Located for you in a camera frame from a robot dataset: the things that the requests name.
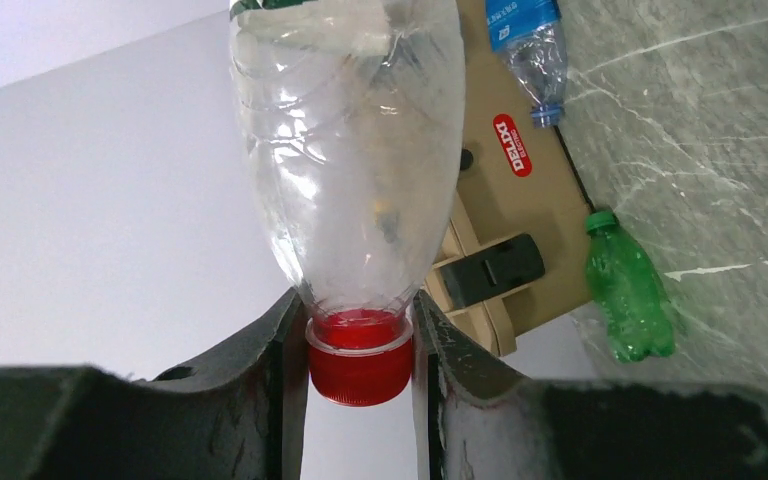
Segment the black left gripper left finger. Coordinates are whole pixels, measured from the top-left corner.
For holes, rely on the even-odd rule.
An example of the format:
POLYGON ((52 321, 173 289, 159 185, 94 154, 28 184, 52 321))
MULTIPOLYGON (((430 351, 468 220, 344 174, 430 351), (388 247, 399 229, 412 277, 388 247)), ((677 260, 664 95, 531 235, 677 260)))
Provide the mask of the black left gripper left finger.
POLYGON ((93 366, 0 367, 0 479, 296 479, 306 315, 260 318, 151 381, 93 366))

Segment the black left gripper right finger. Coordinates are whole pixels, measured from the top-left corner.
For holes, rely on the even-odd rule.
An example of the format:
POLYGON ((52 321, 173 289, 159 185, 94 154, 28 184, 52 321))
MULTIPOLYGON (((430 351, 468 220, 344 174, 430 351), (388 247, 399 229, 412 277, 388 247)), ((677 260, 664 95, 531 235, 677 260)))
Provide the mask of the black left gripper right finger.
POLYGON ((534 380, 411 305, 422 479, 768 479, 768 392, 534 380))

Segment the clear bottle red label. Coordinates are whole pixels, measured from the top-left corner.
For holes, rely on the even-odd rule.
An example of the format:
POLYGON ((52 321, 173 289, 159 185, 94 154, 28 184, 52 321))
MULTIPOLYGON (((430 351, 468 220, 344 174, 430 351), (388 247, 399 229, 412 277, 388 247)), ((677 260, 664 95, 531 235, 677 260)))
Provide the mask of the clear bottle red label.
POLYGON ((465 54, 453 1, 233 1, 243 157, 277 263, 307 307, 317 391, 391 400, 409 304, 448 228, 465 54))

